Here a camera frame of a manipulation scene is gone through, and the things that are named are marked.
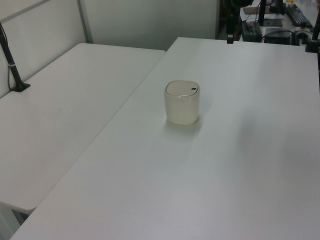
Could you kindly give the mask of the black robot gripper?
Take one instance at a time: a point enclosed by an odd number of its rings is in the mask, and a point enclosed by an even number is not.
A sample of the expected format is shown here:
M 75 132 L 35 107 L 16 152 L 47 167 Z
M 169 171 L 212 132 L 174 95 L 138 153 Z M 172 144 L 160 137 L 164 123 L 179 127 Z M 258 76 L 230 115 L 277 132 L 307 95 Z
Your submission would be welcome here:
M 226 22 L 227 44 L 233 44 L 234 40 L 240 41 L 241 17 L 237 13 L 240 8 L 251 6 L 252 3 L 253 0 L 223 0 L 223 5 L 230 11 L 230 15 L 227 17 Z

